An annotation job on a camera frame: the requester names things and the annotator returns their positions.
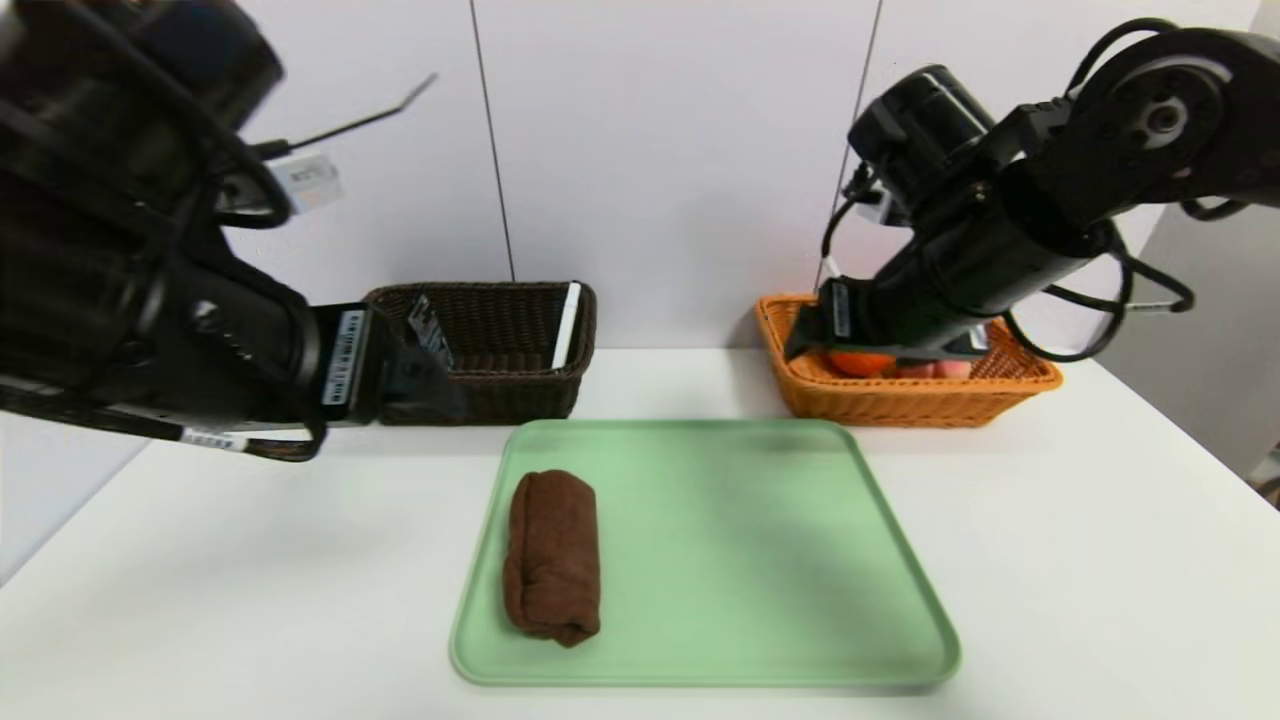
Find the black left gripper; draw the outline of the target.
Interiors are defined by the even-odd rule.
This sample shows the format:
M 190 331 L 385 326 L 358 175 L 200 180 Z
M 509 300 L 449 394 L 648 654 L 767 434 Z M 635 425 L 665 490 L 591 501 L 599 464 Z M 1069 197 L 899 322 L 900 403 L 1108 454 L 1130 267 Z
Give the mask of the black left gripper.
M 463 391 L 435 354 L 390 347 L 385 315 L 366 302 L 308 306 L 275 284 L 239 291 L 239 346 L 260 370 L 243 428 L 301 428 L 310 410 L 330 428 L 456 421 Z M 387 364 L 385 379 L 384 366 Z

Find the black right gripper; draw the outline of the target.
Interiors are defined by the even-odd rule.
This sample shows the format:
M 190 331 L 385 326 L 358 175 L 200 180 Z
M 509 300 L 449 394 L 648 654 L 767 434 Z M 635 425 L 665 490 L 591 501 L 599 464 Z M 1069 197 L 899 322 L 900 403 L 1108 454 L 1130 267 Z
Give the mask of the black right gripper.
M 911 240 L 870 279 L 823 282 L 797 306 L 783 343 L 794 361 L 827 348 L 873 354 L 984 354 L 986 327 L 1046 287 L 1044 218 L 954 213 L 914 218 Z

